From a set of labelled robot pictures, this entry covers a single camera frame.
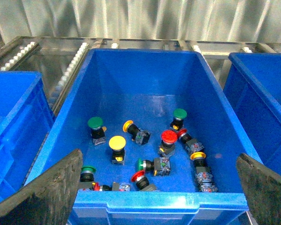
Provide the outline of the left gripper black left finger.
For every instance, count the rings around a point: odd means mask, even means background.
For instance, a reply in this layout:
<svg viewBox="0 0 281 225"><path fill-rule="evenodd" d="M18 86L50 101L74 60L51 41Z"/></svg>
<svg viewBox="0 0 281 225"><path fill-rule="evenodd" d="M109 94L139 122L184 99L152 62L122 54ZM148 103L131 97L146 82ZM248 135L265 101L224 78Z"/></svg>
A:
<svg viewBox="0 0 281 225"><path fill-rule="evenodd" d="M0 203L0 225L65 225L71 214L82 167L74 149Z"/></svg>

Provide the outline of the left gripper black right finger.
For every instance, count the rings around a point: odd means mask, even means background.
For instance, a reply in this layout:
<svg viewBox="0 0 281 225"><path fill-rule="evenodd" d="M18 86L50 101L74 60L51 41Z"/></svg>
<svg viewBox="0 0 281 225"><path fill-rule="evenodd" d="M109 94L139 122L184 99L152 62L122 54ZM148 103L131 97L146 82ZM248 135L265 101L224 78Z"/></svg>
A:
<svg viewBox="0 0 281 225"><path fill-rule="evenodd" d="M244 153L236 168L252 217L259 225L281 225L281 176Z"/></svg>

